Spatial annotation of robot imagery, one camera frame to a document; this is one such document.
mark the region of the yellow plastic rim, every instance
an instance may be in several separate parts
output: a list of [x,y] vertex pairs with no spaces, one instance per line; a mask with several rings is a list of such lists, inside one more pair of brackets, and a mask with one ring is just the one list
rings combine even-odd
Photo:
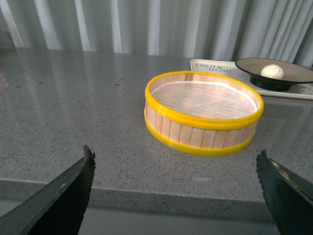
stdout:
[[[157,102],[152,95],[150,94],[150,86],[153,82],[156,80],[170,76],[170,75],[175,75],[175,74],[186,74],[186,73],[192,73],[192,74],[201,74],[201,75],[209,75],[209,76],[214,76],[214,77],[220,77],[226,80],[230,80],[233,82],[236,82],[243,87],[247,88],[249,91],[251,91],[253,94],[257,96],[258,99],[260,99],[260,108],[253,114],[247,116],[247,117],[241,117],[241,118],[236,118],[236,119],[223,119],[223,120],[216,120],[216,119],[208,119],[208,118],[201,118],[201,117],[194,117],[186,114],[179,113],[177,111],[174,111],[172,109],[169,109],[159,102]],[[145,97],[147,103],[150,105],[152,109],[154,109],[156,112],[161,114],[162,116],[178,122],[183,125],[187,126],[192,126],[192,127],[197,127],[201,129],[210,129],[210,130],[234,130],[234,129],[240,129],[244,128],[247,126],[250,126],[251,124],[255,123],[260,116],[262,115],[263,109],[264,109],[264,103],[261,98],[261,96],[253,90],[251,87],[248,85],[239,82],[237,80],[234,80],[232,78],[214,74],[214,73],[208,73],[208,72],[198,72],[198,71],[177,71],[177,72],[169,72],[169,73],[164,73],[159,76],[156,76],[153,78],[147,85],[146,90],[145,90]]]
[[198,147],[193,147],[193,146],[188,146],[176,141],[173,141],[165,136],[163,136],[162,134],[160,134],[158,131],[156,131],[153,126],[147,121],[146,118],[146,113],[145,113],[145,123],[147,126],[147,129],[150,131],[150,133],[160,142],[162,142],[163,144],[176,149],[178,151],[181,152],[185,152],[185,153],[189,153],[189,154],[193,154],[193,155],[200,155],[200,156],[210,156],[210,157],[218,157],[218,156],[224,156],[224,155],[229,155],[229,154],[233,154],[236,153],[242,149],[244,149],[245,147],[247,147],[249,145],[249,143],[251,142],[255,131],[253,132],[252,136],[246,140],[245,142],[233,146],[233,147],[229,147],[229,148],[198,148]]

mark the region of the dark ceramic dish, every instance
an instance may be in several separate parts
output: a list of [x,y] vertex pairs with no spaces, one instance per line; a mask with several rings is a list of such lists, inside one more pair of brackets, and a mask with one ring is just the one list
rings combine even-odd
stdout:
[[[313,71],[284,61],[264,58],[244,58],[235,62],[236,66],[250,75],[250,82],[260,88],[284,92],[292,85],[313,83]],[[261,70],[268,65],[278,65],[284,71],[281,80],[261,76]]]

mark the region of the curtain fold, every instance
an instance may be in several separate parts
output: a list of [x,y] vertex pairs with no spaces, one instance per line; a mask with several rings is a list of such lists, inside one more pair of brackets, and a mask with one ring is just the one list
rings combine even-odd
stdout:
[[313,0],[0,0],[0,46],[313,63]]

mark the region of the white mesh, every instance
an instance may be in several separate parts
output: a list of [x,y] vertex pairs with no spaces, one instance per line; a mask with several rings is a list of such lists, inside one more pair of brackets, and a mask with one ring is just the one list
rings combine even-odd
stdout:
[[151,95],[167,108],[200,118],[243,118],[257,111],[250,96],[225,83],[169,82],[154,89]]

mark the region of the gray granite countertop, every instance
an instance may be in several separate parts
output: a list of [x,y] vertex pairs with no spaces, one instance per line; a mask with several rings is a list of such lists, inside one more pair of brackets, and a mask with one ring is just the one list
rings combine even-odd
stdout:
[[256,173],[263,149],[313,182],[313,102],[263,97],[250,145],[199,157],[156,140],[144,124],[144,89],[190,59],[1,49],[0,197],[25,199],[96,153],[90,204],[272,220]]

